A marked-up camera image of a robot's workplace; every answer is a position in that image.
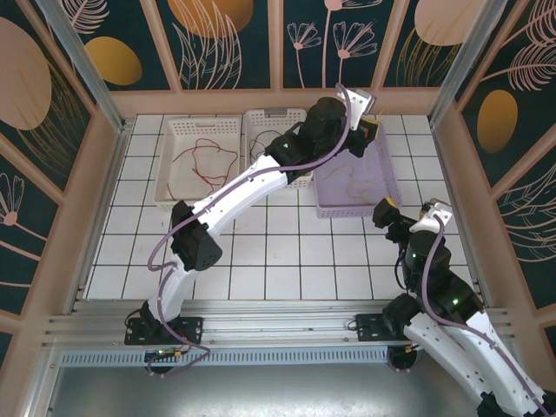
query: gray metal surface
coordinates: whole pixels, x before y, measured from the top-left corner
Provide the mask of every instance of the gray metal surface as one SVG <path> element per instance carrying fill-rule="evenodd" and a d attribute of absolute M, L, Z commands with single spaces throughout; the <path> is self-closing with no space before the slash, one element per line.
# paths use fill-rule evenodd
<path fill-rule="evenodd" d="M 142 350 L 93 350 L 69 351 L 62 355 L 62 367 L 144 367 Z M 203 354 L 192 350 L 188 354 L 164 358 L 153 367 L 183 366 Z M 386 346 L 355 347 L 290 347 L 259 349 L 213 349 L 197 367 L 246 366 L 246 365 L 314 365 L 323 363 L 386 363 Z"/>
<path fill-rule="evenodd" d="M 139 368 L 63 368 L 53 417 L 470 417 L 463 391 L 426 357 L 410 374 L 384 364 L 192 367 L 174 378 Z"/>

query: metal base plate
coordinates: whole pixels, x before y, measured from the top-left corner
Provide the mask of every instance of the metal base plate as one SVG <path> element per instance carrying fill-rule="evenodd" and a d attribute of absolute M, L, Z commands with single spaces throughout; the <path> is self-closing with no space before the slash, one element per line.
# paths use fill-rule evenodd
<path fill-rule="evenodd" d="M 408 341 L 406 337 L 392 336 L 382 321 L 382 314 L 358 314 L 355 316 L 359 341 Z"/>
<path fill-rule="evenodd" d="M 188 341 L 200 344 L 202 338 L 202 317 L 177 317 L 169 322 L 178 334 L 183 334 Z M 174 336 L 162 329 L 160 334 L 152 335 L 145 327 L 142 318 L 128 320 L 124 344 L 128 346 L 176 346 L 181 345 Z"/>

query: white bracket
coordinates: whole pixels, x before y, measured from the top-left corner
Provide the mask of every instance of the white bracket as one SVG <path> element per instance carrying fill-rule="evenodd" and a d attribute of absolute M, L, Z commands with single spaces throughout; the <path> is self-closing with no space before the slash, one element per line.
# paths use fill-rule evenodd
<path fill-rule="evenodd" d="M 359 126 L 361 117 L 370 111 L 376 98 L 362 89 L 357 89 L 355 92 L 349 89 L 347 92 L 349 101 L 351 102 L 351 121 L 349 127 L 351 130 L 356 130 L 357 126 Z M 338 97 L 344 102 L 346 101 L 343 93 L 338 93 Z"/>
<path fill-rule="evenodd" d="M 432 207 L 416 222 L 409 231 L 411 233 L 417 232 L 419 230 L 430 230 L 431 232 L 438 233 L 440 232 L 440 224 L 434 218 L 434 215 L 437 215 L 444 226 L 448 224 L 450 219 L 453 216 L 452 208 L 445 202 L 437 200 L 433 198 L 430 202 L 428 202 Z"/>

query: floor tile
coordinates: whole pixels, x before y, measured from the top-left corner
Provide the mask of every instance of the floor tile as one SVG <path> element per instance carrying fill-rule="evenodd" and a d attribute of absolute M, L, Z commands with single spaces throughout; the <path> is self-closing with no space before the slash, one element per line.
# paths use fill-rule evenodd
<path fill-rule="evenodd" d="M 297 267 L 267 267 L 267 300 L 300 300 Z"/>
<path fill-rule="evenodd" d="M 414 180 L 415 171 L 414 166 L 411 163 L 412 158 L 407 158 L 403 156 L 394 156 L 392 158 L 392 168 L 394 170 L 394 176 L 397 180 Z"/>
<path fill-rule="evenodd" d="M 160 272 L 150 272 L 147 267 L 129 267 L 122 298 L 125 300 L 149 299 L 156 294 L 160 276 Z"/>
<path fill-rule="evenodd" d="M 446 247 L 452 252 L 450 265 L 467 265 L 466 254 L 463 251 L 463 245 L 458 235 L 446 235 Z"/>
<path fill-rule="evenodd" d="M 398 245 L 384 235 L 368 235 L 367 252 L 369 265 L 394 265 L 398 259 Z"/>
<path fill-rule="evenodd" d="M 105 235 L 96 263 L 99 265 L 129 265 L 133 235 Z"/>
<path fill-rule="evenodd" d="M 360 217 L 336 217 L 332 219 L 335 235 L 362 235 L 363 220 Z"/>
<path fill-rule="evenodd" d="M 299 265 L 299 236 L 267 236 L 267 265 Z"/>
<path fill-rule="evenodd" d="M 165 235 L 169 232 L 170 213 L 158 207 L 143 207 L 137 233 Z"/>
<path fill-rule="evenodd" d="M 404 115 L 403 124 L 408 135 L 430 135 L 431 128 L 428 125 L 428 118 L 424 115 Z"/>
<path fill-rule="evenodd" d="M 301 267 L 301 298 L 303 300 L 335 300 L 334 267 Z"/>
<path fill-rule="evenodd" d="M 297 207 L 268 207 L 267 231 L 269 235 L 298 235 Z"/>
<path fill-rule="evenodd" d="M 230 300 L 262 300 L 264 267 L 232 267 Z"/>
<path fill-rule="evenodd" d="M 117 300 L 122 298 L 123 283 L 128 267 L 95 267 L 89 293 L 89 300 Z"/>
<path fill-rule="evenodd" d="M 368 267 L 336 267 L 338 300 L 372 300 Z"/>
<path fill-rule="evenodd" d="M 236 235 L 232 265 L 264 265 L 265 236 Z"/>
<path fill-rule="evenodd" d="M 119 181 L 114 198 L 115 206 L 141 206 L 147 191 L 146 181 Z"/>
<path fill-rule="evenodd" d="M 121 180 L 148 180 L 152 158 L 130 156 L 125 158 Z"/>
<path fill-rule="evenodd" d="M 401 204 L 404 206 L 420 206 L 420 194 L 417 181 L 398 181 L 398 192 L 400 193 Z"/>
<path fill-rule="evenodd" d="M 409 156 L 409 147 L 405 135 L 386 135 L 386 144 L 390 156 Z"/>
<path fill-rule="evenodd" d="M 250 207 L 235 218 L 236 235 L 264 235 L 266 230 L 266 207 Z"/>
<path fill-rule="evenodd" d="M 301 265 L 334 265 L 332 236 L 301 235 Z"/>
<path fill-rule="evenodd" d="M 398 269 L 401 285 L 403 274 Z M 373 296 L 375 300 L 393 300 L 398 295 L 405 293 L 394 276 L 394 267 L 371 267 L 371 282 L 373 283 Z"/>
<path fill-rule="evenodd" d="M 222 258 L 216 263 L 216 265 L 231 265 L 232 264 L 232 240 L 231 235 L 220 235 L 215 238 L 216 243 L 222 249 Z"/>
<path fill-rule="evenodd" d="M 297 189 L 279 189 L 268 195 L 269 206 L 297 206 Z"/>
<path fill-rule="evenodd" d="M 135 244 L 133 245 L 131 265 L 147 265 L 150 255 L 161 239 L 161 235 L 137 235 Z M 164 247 L 162 247 L 156 254 L 154 264 L 160 265 L 162 263 L 163 256 Z"/>
<path fill-rule="evenodd" d="M 417 157 L 414 159 L 417 180 L 443 180 L 442 168 L 438 158 Z"/>
<path fill-rule="evenodd" d="M 405 135 L 403 122 L 400 115 L 377 116 L 377 120 L 381 123 L 384 132 L 387 135 Z"/>
<path fill-rule="evenodd" d="M 302 235 L 330 235 L 330 219 L 319 219 L 315 207 L 299 207 L 299 227 Z"/>
<path fill-rule="evenodd" d="M 154 156 L 157 142 L 157 135 L 132 136 L 126 156 Z"/>
<path fill-rule="evenodd" d="M 195 281 L 195 300 L 227 300 L 230 267 L 212 267 Z"/>
<path fill-rule="evenodd" d="M 316 206 L 316 194 L 314 191 L 314 181 L 305 189 L 299 189 L 299 205 L 300 206 Z"/>
<path fill-rule="evenodd" d="M 367 249 L 363 235 L 335 235 L 334 263 L 336 265 L 367 265 Z"/>
<path fill-rule="evenodd" d="M 436 147 L 431 135 L 407 135 L 411 156 L 436 156 Z"/>
<path fill-rule="evenodd" d="M 140 207 L 113 207 L 104 233 L 134 235 L 139 225 Z"/>
<path fill-rule="evenodd" d="M 436 198 L 448 204 L 450 203 L 448 190 L 443 181 L 419 181 L 419 190 L 423 202 Z"/>
<path fill-rule="evenodd" d="M 162 115 L 138 115 L 133 135 L 158 135 L 162 125 Z"/>

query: flower illustration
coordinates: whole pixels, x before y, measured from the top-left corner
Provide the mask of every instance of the flower illustration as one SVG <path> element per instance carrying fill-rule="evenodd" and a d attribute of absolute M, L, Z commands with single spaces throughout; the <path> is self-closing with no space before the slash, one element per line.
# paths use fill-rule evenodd
<path fill-rule="evenodd" d="M 17 213 L 21 207 L 24 190 L 25 181 L 23 179 L 14 175 L 13 182 L 10 183 L 10 178 L 8 178 L 4 172 L 0 174 L 0 226 L 16 226 L 24 232 L 46 241 L 46 237 L 40 236 L 38 233 L 29 230 L 17 222 Z M 0 247 L 7 248 L 12 252 L 26 256 L 34 261 L 39 261 L 41 259 L 40 256 L 33 255 L 7 242 L 0 241 Z"/>
<path fill-rule="evenodd" d="M 13 184 L 10 186 L 10 179 L 3 172 L 0 174 L 0 224 L 13 226 L 17 223 L 17 211 L 23 199 L 25 182 L 14 175 Z"/>
<path fill-rule="evenodd" d="M 366 7 L 378 6 L 382 0 L 324 0 L 324 5 L 328 9 L 327 21 L 324 26 L 324 46 L 322 47 L 322 88 L 327 86 L 327 46 L 328 28 L 330 27 L 330 17 L 333 11 L 342 9 L 363 9 Z"/>
<path fill-rule="evenodd" d="M 318 30 L 314 26 L 314 22 L 301 23 L 299 28 L 296 23 L 290 23 L 288 25 L 289 39 L 295 48 L 295 56 L 297 57 L 297 71 L 299 72 L 299 80 L 301 82 L 301 87 L 305 88 L 305 83 L 303 82 L 303 75 L 301 73 L 301 62 L 299 59 L 299 51 L 306 48 L 313 48 L 314 46 L 319 46 L 321 44 L 321 38 L 317 37 L 319 34 Z"/>
<path fill-rule="evenodd" d="M 382 3 L 382 0 L 324 0 L 324 5 L 328 10 L 337 11 L 341 9 L 363 9 L 365 7 L 373 7 Z"/>
<path fill-rule="evenodd" d="M 334 42 L 340 58 L 340 73 L 338 83 L 341 83 L 341 70 L 344 59 L 356 58 L 358 56 L 371 55 L 376 52 L 373 24 L 353 23 L 346 32 L 346 23 L 334 25 Z"/>

